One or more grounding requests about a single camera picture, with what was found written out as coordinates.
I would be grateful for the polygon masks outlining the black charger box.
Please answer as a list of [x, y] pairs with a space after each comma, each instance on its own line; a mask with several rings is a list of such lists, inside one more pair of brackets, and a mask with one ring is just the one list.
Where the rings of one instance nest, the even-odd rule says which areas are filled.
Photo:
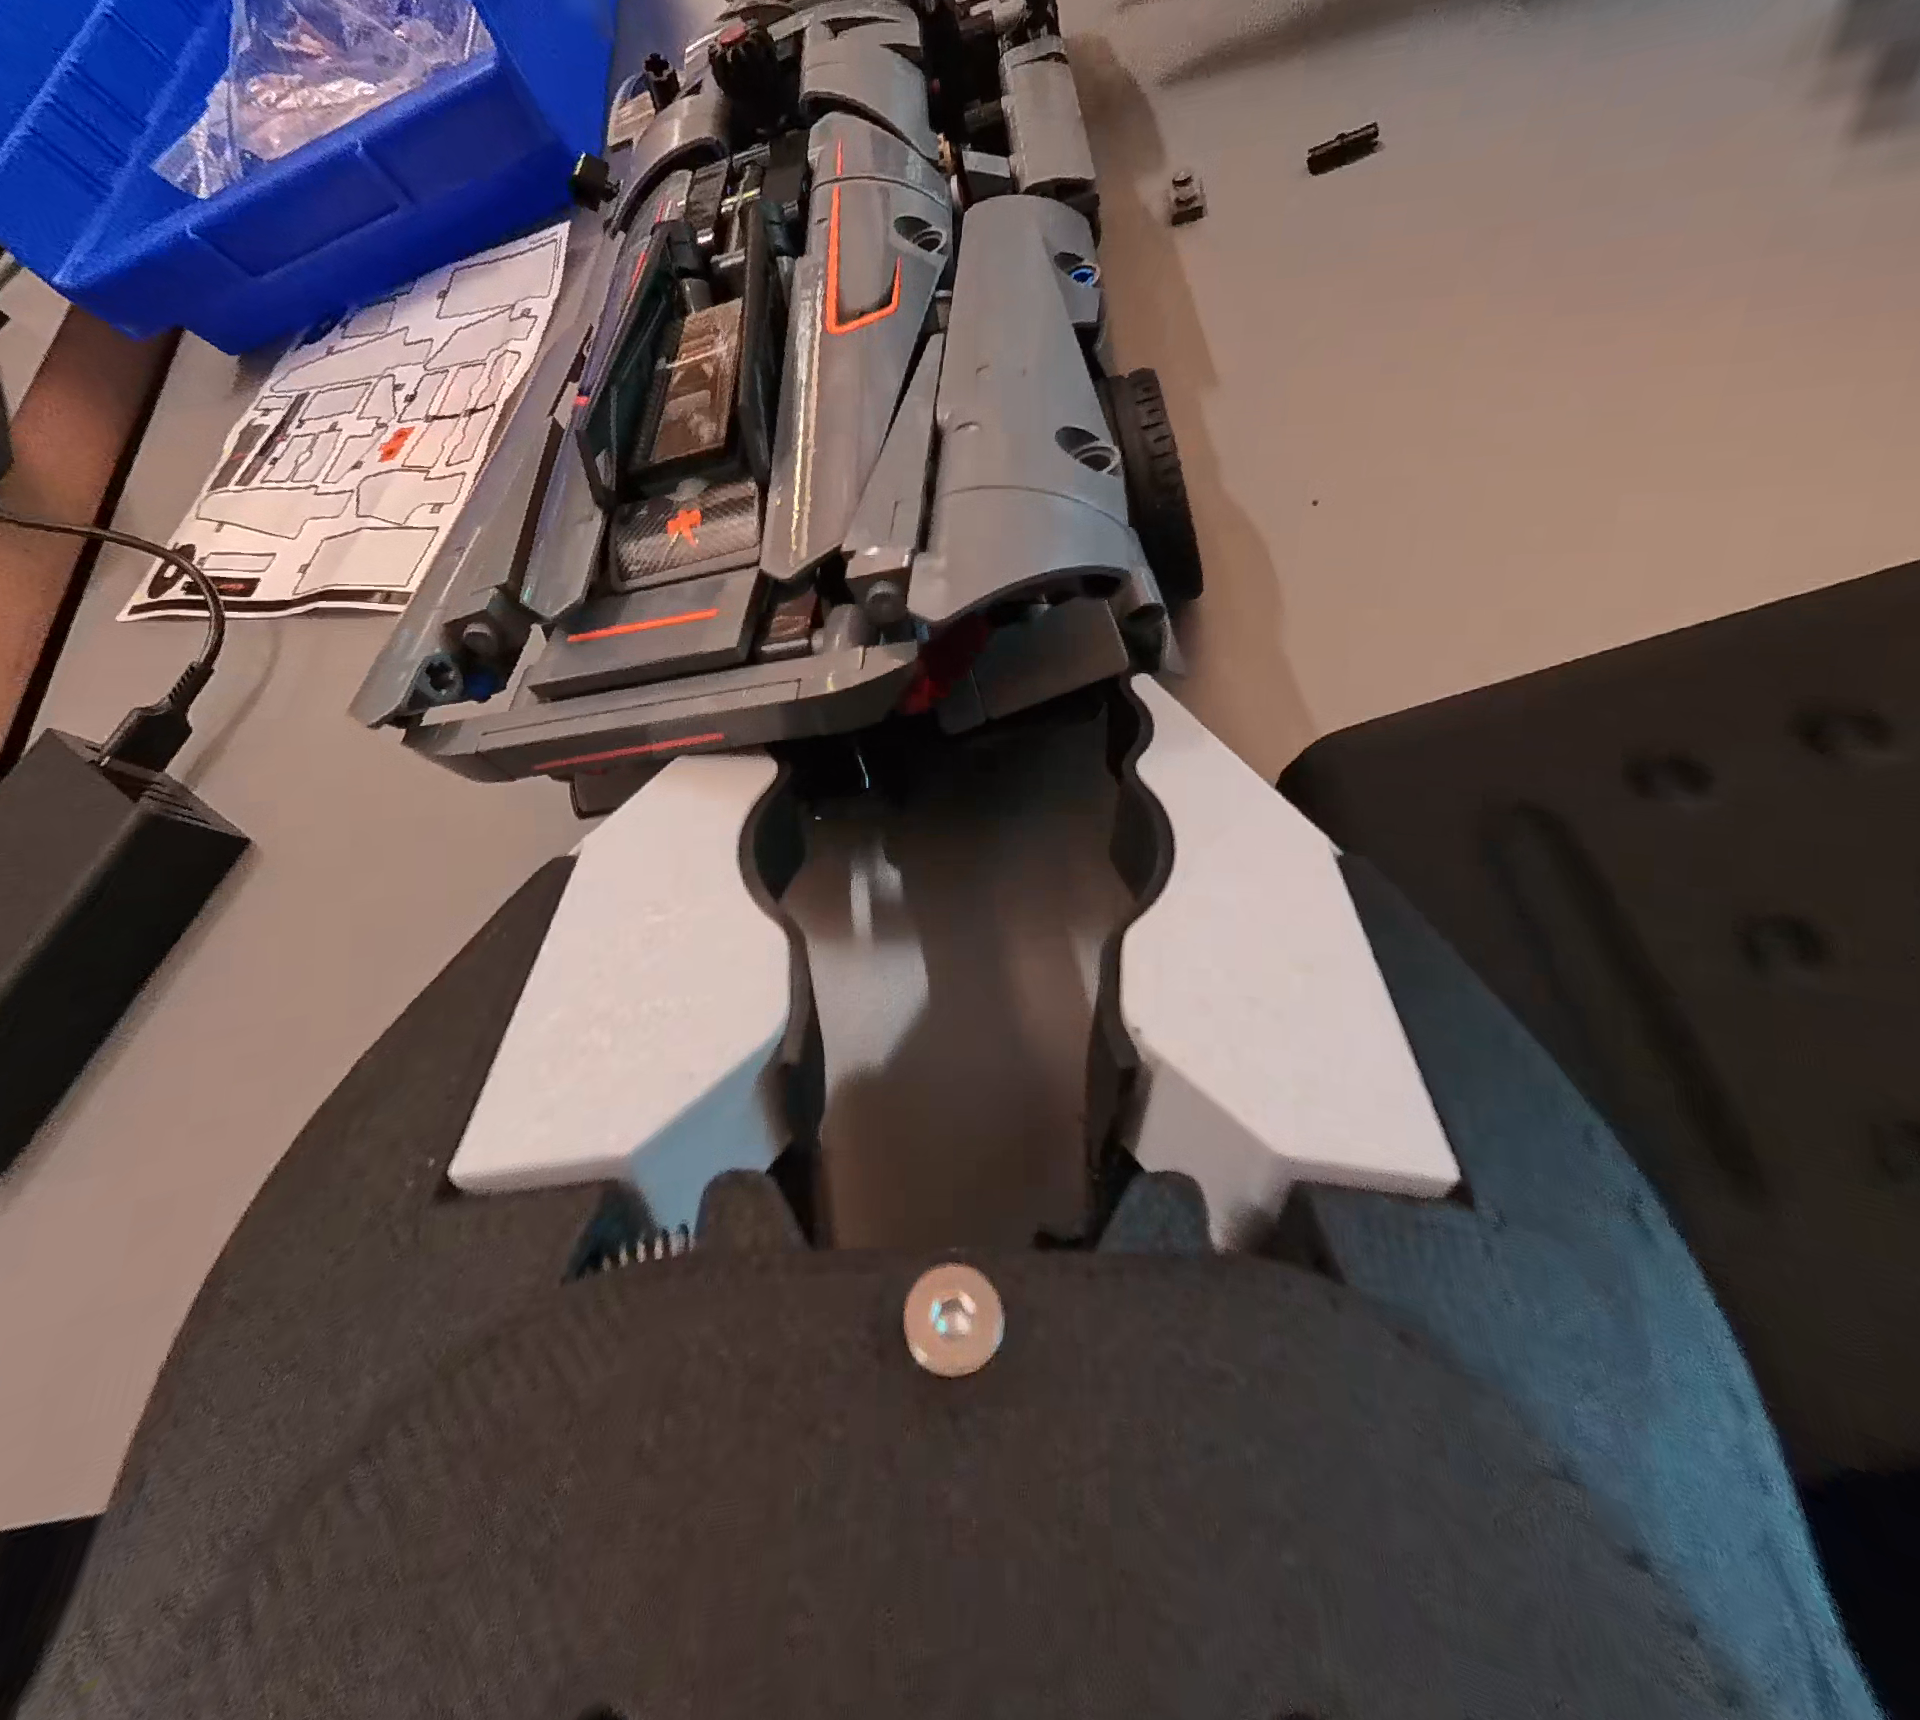
[[0, 783], [0, 1160], [40, 1137], [250, 837], [172, 771], [46, 729]]

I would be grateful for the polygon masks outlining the grey toy car model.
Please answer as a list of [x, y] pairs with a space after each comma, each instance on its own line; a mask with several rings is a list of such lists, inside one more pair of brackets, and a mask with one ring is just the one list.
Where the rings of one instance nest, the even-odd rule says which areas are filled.
[[970, 735], [1181, 668], [1058, 0], [725, 0], [578, 166], [589, 300], [348, 715], [601, 815], [678, 758]]

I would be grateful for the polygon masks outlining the white sticker sheet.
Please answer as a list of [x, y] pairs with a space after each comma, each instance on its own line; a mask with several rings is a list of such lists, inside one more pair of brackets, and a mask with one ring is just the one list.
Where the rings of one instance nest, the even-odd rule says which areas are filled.
[[403, 613], [565, 299], [567, 220], [281, 348], [173, 528], [227, 617]]

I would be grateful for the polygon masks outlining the clear bags of toy parts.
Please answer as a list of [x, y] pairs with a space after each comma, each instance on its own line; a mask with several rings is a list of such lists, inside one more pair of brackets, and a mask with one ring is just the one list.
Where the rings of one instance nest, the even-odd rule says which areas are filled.
[[472, 0], [227, 0], [222, 72], [205, 114], [157, 155], [157, 174], [215, 200], [493, 53]]

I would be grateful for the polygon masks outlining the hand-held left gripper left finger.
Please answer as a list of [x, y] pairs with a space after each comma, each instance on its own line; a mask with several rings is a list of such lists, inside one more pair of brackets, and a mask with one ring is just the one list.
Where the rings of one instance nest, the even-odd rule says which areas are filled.
[[448, 1181], [466, 1196], [725, 1172], [810, 1196], [825, 1040], [785, 908], [800, 808], [780, 758], [678, 758], [576, 849]]

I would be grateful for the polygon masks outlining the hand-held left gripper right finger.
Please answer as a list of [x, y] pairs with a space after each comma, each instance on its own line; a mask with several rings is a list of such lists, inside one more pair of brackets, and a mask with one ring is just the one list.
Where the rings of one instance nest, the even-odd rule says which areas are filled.
[[1149, 676], [1115, 689], [1115, 864], [1096, 1153], [1198, 1188], [1218, 1252], [1300, 1188], [1448, 1202], [1464, 1165], [1344, 849]]

